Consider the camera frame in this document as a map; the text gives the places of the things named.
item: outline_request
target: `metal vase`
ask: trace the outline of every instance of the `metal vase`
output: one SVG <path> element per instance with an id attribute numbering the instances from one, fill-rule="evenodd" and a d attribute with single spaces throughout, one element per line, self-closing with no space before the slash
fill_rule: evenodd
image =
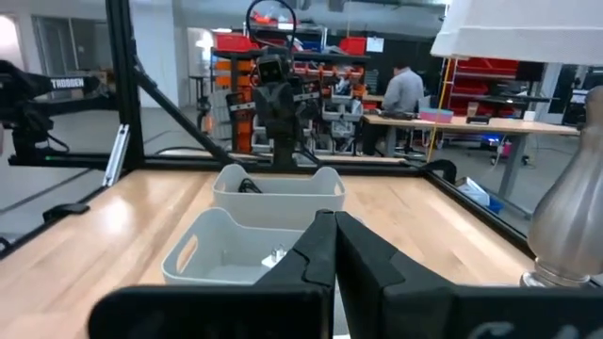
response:
<path id="1" fill-rule="evenodd" d="M 603 273 L 603 87 L 586 97 L 579 149 L 534 212 L 528 244 L 537 258 L 524 286 L 583 286 Z"/>

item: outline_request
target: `white plastic bin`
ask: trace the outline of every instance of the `white plastic bin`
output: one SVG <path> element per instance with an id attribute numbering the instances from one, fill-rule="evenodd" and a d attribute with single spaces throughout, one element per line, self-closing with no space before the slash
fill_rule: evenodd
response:
<path id="1" fill-rule="evenodd" d="M 224 209 L 210 208 L 197 217 L 164 259 L 163 276 L 167 284 L 254 284 L 269 271 L 262 260 L 280 246 L 290 250 L 302 234 L 241 226 Z M 191 241 L 194 250 L 187 250 Z M 184 252 L 188 256 L 179 267 Z M 336 288 L 334 334 L 348 333 L 343 302 Z"/>
<path id="2" fill-rule="evenodd" d="M 243 179 L 262 191 L 239 193 Z M 214 183 L 214 206 L 247 227 L 304 231 L 321 209 L 341 211 L 346 189 L 337 171 L 324 167 L 311 178 L 252 177 L 239 165 L 222 169 Z"/>

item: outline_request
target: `wooden tabletop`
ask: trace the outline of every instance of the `wooden tabletop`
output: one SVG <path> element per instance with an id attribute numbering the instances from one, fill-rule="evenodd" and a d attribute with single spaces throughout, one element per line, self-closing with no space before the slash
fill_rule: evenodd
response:
<path id="1" fill-rule="evenodd" d="M 164 283 L 161 262 L 212 205 L 217 173 L 136 171 L 0 262 L 0 338 L 83 339 L 107 292 Z M 532 263 L 418 178 L 344 177 L 345 210 L 456 283 L 518 282 Z"/>
<path id="2" fill-rule="evenodd" d="M 504 119 L 504 118 L 492 118 L 490 123 L 487 125 L 481 124 L 469 124 L 466 123 L 466 117 L 453 117 L 450 123 L 435 123 L 432 121 L 423 120 L 395 120 L 388 119 L 376 115 L 365 115 L 364 119 L 368 123 L 389 125 L 389 126 L 400 126 L 400 127 L 414 127 L 414 128 L 432 128 L 436 126 L 441 130 L 454 130 L 464 132 L 498 132 L 498 133 L 509 133 L 509 134 L 552 134 L 552 135 L 565 135 L 565 136 L 577 136 L 579 135 L 578 130 L 574 127 L 554 125 L 550 123 L 538 122 L 538 121 L 523 121 L 518 119 Z"/>

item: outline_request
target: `wooden table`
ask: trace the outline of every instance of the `wooden table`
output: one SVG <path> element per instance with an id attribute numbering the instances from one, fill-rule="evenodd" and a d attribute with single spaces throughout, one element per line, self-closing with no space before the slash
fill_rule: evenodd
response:
<path id="1" fill-rule="evenodd" d="M 362 97 L 364 101 L 370 101 L 373 103 L 382 103 L 383 102 L 383 96 L 382 95 L 370 95 L 367 94 L 364 97 Z"/>
<path id="2" fill-rule="evenodd" d="M 86 338 L 107 292 L 164 283 L 161 262 L 212 205 L 217 173 L 135 171 L 0 262 L 0 338 Z M 345 210 L 456 283 L 516 284 L 531 260 L 423 179 L 344 177 Z"/>
<path id="3" fill-rule="evenodd" d="M 507 201 L 517 179 L 521 167 L 521 159 L 526 149 L 529 134 L 578 136 L 579 131 L 573 127 L 559 126 L 538 121 L 523 121 L 517 119 L 492 118 L 487 125 L 468 124 L 466 117 L 453 117 L 451 123 L 436 123 L 423 120 L 395 120 L 376 115 L 365 115 L 366 122 L 371 124 L 387 125 L 389 129 L 386 137 L 386 156 L 394 156 L 396 148 L 396 129 L 398 128 L 437 128 L 439 131 L 452 131 L 461 133 L 497 133 L 506 135 L 512 142 L 511 153 L 505 167 L 497 195 Z"/>

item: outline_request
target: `gray floor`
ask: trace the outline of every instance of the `gray floor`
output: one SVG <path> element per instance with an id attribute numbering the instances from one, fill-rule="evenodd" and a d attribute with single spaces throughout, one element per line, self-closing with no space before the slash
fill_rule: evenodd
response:
<path id="1" fill-rule="evenodd" d="M 194 111 L 186 113 L 194 120 Z M 53 135 L 67 142 L 74 152 L 109 152 L 118 124 L 116 112 L 83 112 L 56 118 Z M 146 153 L 196 145 L 160 109 L 144 109 L 142 124 Z M 520 170 L 511 200 L 533 210 L 577 147 L 576 137 L 532 137 L 526 153 L 532 156 L 533 164 Z M 43 211 L 59 203 L 75 202 L 101 184 L 102 173 L 94 170 L 12 168 L 7 163 L 10 153 L 10 134 L 5 133 L 5 152 L 0 158 L 0 235 L 5 237 L 15 238 L 29 232 L 42 223 Z M 434 156 L 452 160 L 459 168 L 459 177 L 469 176 L 495 191 L 505 167 L 504 160 L 495 168 L 491 166 L 489 153 L 461 147 L 448 147 Z M 501 216 L 523 230 L 530 225 L 509 210 L 503 210 Z"/>

